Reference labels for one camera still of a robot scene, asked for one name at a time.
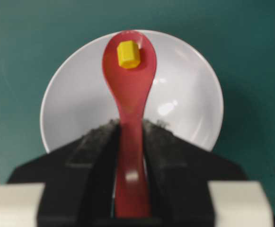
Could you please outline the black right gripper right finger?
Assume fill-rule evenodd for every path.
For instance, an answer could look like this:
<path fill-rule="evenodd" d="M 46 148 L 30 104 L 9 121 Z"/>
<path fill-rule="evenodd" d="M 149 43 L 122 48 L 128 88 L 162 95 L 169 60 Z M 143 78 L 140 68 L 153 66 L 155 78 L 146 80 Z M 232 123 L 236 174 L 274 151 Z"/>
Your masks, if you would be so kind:
<path fill-rule="evenodd" d="M 271 227 L 273 212 L 260 182 L 242 168 L 143 122 L 153 217 L 143 227 Z"/>

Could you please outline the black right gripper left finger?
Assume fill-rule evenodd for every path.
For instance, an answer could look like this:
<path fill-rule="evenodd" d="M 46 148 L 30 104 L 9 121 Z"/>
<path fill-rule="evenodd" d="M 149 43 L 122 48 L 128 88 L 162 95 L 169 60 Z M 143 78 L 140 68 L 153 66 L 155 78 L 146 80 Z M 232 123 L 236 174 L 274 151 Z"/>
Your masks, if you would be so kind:
<path fill-rule="evenodd" d="M 0 227 L 76 227 L 88 221 L 85 202 L 94 167 L 117 145 L 119 121 L 92 129 L 49 154 L 16 167 L 0 184 Z"/>

